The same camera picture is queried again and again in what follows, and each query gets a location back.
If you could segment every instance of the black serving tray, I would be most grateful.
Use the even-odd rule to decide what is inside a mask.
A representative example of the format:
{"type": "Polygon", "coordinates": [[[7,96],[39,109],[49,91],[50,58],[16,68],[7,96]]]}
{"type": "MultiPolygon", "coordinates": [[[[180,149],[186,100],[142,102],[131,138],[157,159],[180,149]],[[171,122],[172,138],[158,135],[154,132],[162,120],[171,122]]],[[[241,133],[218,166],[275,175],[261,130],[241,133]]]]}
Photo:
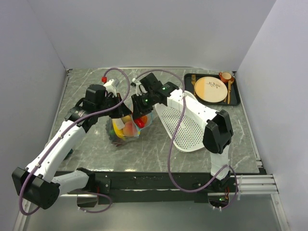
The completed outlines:
{"type": "MultiPolygon", "coordinates": [[[[187,73],[186,75],[184,75],[185,90],[191,92],[192,94],[193,94],[192,75],[196,75],[196,81],[202,77],[215,77],[220,79],[219,75],[187,73]]],[[[234,79],[234,83],[231,85],[230,97],[231,97],[230,104],[228,104],[228,100],[225,103],[223,101],[220,101],[218,103],[210,103],[201,100],[198,96],[196,96],[197,100],[204,105],[237,106],[241,103],[241,98],[239,94],[239,89],[237,88],[236,79],[234,79]]]]}

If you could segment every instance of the orange cup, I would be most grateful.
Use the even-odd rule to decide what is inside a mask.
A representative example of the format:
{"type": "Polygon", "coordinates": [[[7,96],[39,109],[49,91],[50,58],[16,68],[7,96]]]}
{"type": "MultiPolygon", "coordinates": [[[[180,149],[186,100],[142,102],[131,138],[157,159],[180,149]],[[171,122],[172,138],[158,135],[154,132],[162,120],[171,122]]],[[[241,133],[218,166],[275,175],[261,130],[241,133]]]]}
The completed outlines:
{"type": "Polygon", "coordinates": [[[233,79],[232,75],[228,72],[220,72],[219,77],[220,77],[220,80],[224,83],[228,83],[229,80],[233,79]]]}

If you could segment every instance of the white wall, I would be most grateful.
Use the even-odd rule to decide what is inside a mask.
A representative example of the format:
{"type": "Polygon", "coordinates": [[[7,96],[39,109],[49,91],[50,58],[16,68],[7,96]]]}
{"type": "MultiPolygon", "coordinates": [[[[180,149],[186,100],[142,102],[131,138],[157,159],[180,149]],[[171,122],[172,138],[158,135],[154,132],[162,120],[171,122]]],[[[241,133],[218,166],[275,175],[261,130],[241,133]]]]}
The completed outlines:
{"type": "Polygon", "coordinates": [[[260,155],[294,231],[308,227],[308,1],[277,0],[237,73],[260,155]]]}
{"type": "Polygon", "coordinates": [[[11,174],[48,139],[65,69],[26,0],[0,1],[0,226],[18,213],[11,174]]]}
{"type": "Polygon", "coordinates": [[[237,70],[275,0],[29,0],[66,68],[237,70]]]}

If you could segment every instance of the marble table surface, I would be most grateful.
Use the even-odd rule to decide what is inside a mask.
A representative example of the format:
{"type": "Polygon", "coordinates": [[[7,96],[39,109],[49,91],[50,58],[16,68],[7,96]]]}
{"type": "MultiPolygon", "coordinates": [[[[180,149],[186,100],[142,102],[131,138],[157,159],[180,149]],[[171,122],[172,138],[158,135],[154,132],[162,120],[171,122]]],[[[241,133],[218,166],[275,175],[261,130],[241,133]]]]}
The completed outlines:
{"type": "MultiPolygon", "coordinates": [[[[147,71],[144,68],[124,69],[129,79],[147,71]]],[[[69,72],[69,80],[64,92],[57,119],[55,121],[52,136],[59,129],[68,110],[84,97],[90,84],[100,84],[106,69],[73,69],[69,72]]],[[[217,71],[201,69],[170,69],[170,71],[183,77],[186,73],[217,74],[217,71]]],[[[164,84],[171,81],[178,86],[180,82],[173,76],[155,72],[156,77],[164,84]]],[[[126,92],[126,81],[121,73],[111,71],[108,78],[120,80],[119,92],[123,96],[126,92]]],[[[131,88],[129,96],[134,94],[131,88]]],[[[212,106],[216,110],[224,109],[230,114],[234,136],[229,149],[230,164],[238,173],[258,173],[256,154],[249,135],[247,121],[242,105],[238,106],[212,106]]],[[[91,171],[148,171],[166,172],[167,154],[170,146],[170,138],[164,129],[157,113],[153,110],[154,119],[148,128],[141,131],[141,136],[123,146],[116,147],[111,144],[105,130],[108,117],[101,117],[85,138],[74,147],[74,152],[65,159],[59,171],[74,171],[78,167],[84,167],[91,171]]],[[[210,154],[205,148],[192,153],[179,152],[175,147],[171,157],[171,169],[174,172],[210,172],[210,154]]]]}

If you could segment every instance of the orange and white plate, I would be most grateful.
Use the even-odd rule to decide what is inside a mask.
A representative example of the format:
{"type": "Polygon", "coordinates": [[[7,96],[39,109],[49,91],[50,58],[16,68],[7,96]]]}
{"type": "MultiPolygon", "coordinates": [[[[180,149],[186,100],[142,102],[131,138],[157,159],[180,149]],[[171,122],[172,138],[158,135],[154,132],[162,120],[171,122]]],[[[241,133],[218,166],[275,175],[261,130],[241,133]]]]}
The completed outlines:
{"type": "Polygon", "coordinates": [[[194,85],[194,90],[200,99],[210,103],[223,101],[228,94],[226,85],[220,79],[214,77],[198,79],[194,85]]]}

